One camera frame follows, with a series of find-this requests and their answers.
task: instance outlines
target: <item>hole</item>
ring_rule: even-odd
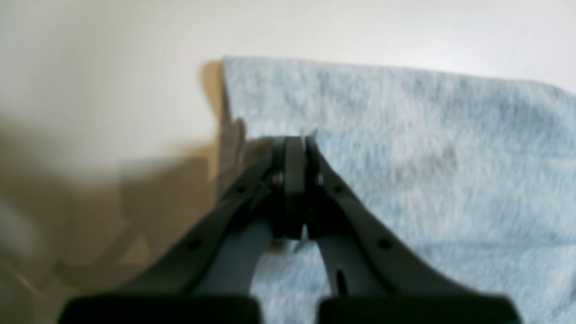
[[[383,250],[390,250],[392,248],[392,243],[386,239],[380,239],[378,241],[378,246]]]
[[[198,248],[200,248],[200,246],[202,246],[202,241],[199,239],[194,239],[190,241],[190,243],[188,243],[189,250],[197,250]]]
[[[344,278],[342,270],[336,271],[336,286],[338,287],[338,295],[348,295],[348,286],[346,286],[346,278]]]

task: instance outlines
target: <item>towel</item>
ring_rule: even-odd
[[[221,170],[247,142],[314,135],[333,169],[422,260],[507,295],[523,323],[576,323],[576,96],[533,81],[287,59],[223,60]],[[259,261],[268,323],[312,323],[330,295],[318,248]]]

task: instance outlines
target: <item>white surface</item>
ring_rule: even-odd
[[[57,314],[74,290],[51,275],[55,261],[89,265],[126,227],[121,163],[196,157],[215,176],[221,99],[210,62],[224,55],[528,78],[576,92],[576,1],[4,0],[0,279],[15,292],[0,309],[13,298],[31,302],[36,321]],[[150,184],[175,165],[137,175],[156,192]],[[212,189],[197,190],[201,208],[183,203],[165,216],[167,232],[148,223],[164,240],[134,239],[126,257],[148,262],[193,224],[213,201]]]

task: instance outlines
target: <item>fabric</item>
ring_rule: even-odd
[[[223,65],[230,121],[243,129],[223,136],[224,170],[239,151],[257,154],[238,137],[314,134],[366,207],[431,266],[508,295],[524,323],[576,322],[574,95],[395,67]],[[265,254],[252,293],[268,323],[312,323],[329,295],[317,247]]]

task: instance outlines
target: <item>white table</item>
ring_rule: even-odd
[[[3,1],[0,284],[11,287],[7,300],[30,307],[12,315],[53,321],[75,292],[52,275],[55,261],[91,265],[117,248],[134,221],[120,208],[122,163],[144,165],[130,167],[130,179],[143,197],[162,191],[166,213],[140,224],[124,263],[150,262],[210,207],[214,186],[196,184],[217,173],[215,61],[224,55],[409,66],[576,92],[576,1]],[[158,157],[168,160],[137,162]],[[172,174],[182,157],[195,159],[183,183]],[[139,199],[131,204],[150,207]],[[100,276],[92,289],[120,280],[91,271],[80,279]],[[0,298],[0,308],[8,303]]]

